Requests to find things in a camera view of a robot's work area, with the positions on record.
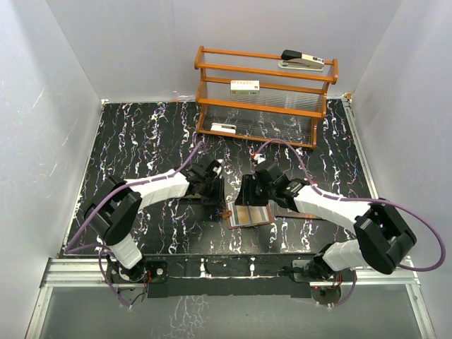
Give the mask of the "gold credit card black stripe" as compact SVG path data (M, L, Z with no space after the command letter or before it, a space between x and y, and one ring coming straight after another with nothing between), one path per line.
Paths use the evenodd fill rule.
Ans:
M266 206L249 206L249 220L254 224L270 223L270 215Z

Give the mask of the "brown leather card holder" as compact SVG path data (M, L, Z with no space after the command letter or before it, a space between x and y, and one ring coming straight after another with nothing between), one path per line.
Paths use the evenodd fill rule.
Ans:
M269 225L274 222L270 206L238 206L233 202L227 204L225 212L221 213L227 221L230 230Z

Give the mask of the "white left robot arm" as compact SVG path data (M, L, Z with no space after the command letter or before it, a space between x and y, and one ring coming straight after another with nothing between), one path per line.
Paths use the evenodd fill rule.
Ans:
M99 236L131 282L145 276L146 260L133 239L133 224L141 213L155 212L170 202L199 205L206 215L226 209L223 160L195 162L184 169L145 179L111 176L81 205L83 220Z

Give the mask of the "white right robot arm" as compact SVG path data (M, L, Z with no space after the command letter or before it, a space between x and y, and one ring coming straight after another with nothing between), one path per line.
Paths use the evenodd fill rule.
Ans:
M265 160L254 173L243 175L235 204L265 206L269 201L315 215L355 235L352 240L325 245L307 264L291 270L312 279L331 280L340 271L358 266L390 275L417 242L402 215L388 203L347 201L304 179L289 179L275 163Z

